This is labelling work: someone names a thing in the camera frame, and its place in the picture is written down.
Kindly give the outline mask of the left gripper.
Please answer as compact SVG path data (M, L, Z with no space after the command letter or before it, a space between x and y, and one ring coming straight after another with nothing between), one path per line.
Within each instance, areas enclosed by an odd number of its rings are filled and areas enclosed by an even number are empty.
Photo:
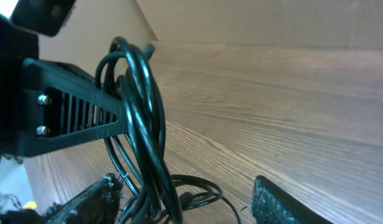
M38 36L0 14L0 161L15 146L18 156L34 157L126 132L121 100L91 75L31 58L39 58Z

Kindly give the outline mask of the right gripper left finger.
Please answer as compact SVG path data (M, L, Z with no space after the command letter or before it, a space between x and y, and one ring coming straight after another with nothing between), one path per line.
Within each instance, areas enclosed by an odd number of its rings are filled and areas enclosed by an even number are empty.
M3 224L109 224L120 209L122 181L109 173L63 205L53 204L43 215L32 209L0 213Z

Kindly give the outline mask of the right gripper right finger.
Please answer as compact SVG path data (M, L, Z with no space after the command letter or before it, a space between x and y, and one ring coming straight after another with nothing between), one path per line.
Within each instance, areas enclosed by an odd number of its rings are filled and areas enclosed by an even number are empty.
M252 215L264 224L331 224L262 175L255 179Z

